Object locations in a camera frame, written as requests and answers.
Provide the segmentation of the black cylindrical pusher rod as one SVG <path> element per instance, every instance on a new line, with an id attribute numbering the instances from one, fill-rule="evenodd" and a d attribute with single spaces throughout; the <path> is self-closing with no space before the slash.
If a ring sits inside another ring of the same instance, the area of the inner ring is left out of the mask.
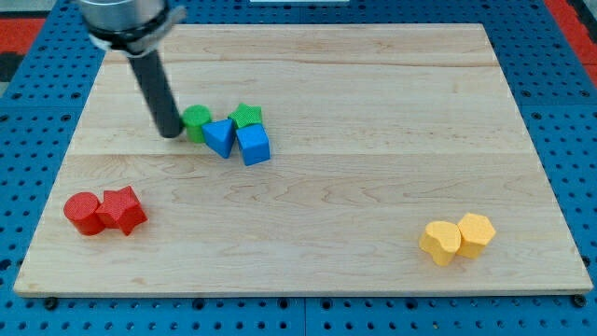
<path id="1" fill-rule="evenodd" d="M 159 53 L 153 50 L 143 57 L 130 58 L 129 64 L 160 136 L 180 135 L 183 122 Z"/>

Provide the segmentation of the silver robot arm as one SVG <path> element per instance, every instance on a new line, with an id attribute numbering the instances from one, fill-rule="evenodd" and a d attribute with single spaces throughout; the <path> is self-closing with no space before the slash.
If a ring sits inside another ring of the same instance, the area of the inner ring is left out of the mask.
<path id="1" fill-rule="evenodd" d="M 175 138 L 183 131 L 158 46 L 187 15 L 167 0 L 77 0 L 90 41 L 124 54 L 146 100 L 159 134 Z"/>

